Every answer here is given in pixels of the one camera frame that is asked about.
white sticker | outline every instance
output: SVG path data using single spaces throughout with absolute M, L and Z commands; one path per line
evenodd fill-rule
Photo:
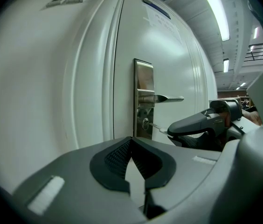
M 181 38 L 179 36 L 179 32 L 176 26 L 173 23 L 171 23 L 171 21 L 161 12 L 150 7 L 149 5 L 145 5 L 145 7 L 147 10 L 150 25 L 165 30 L 166 32 L 173 35 L 181 43 Z

railing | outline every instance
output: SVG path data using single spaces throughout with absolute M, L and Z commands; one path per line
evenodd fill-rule
M 244 62 L 263 60 L 263 43 L 249 45 Z

white door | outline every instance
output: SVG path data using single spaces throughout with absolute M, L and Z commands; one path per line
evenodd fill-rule
M 195 48 L 193 43 L 188 46 L 188 42 L 193 41 L 191 35 L 165 7 L 153 3 L 171 19 L 142 0 L 124 0 L 115 56 L 114 138 L 133 135 L 134 58 L 153 66 L 155 94 L 184 97 L 182 102 L 156 104 L 155 124 L 169 127 L 205 106 L 204 101 L 202 106 L 198 105 L 201 69 L 197 69 L 189 53 L 189 49 Z M 156 128 L 153 128 L 152 140 L 172 144 Z

fluorescent light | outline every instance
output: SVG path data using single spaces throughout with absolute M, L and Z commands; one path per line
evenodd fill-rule
M 229 59 L 224 60 L 224 73 L 228 72 L 229 69 Z
M 258 35 L 258 28 L 255 28 L 254 39 L 257 38 L 257 35 Z
M 222 41 L 230 39 L 227 17 L 221 0 L 207 0 L 215 14 L 217 24 L 219 25 Z

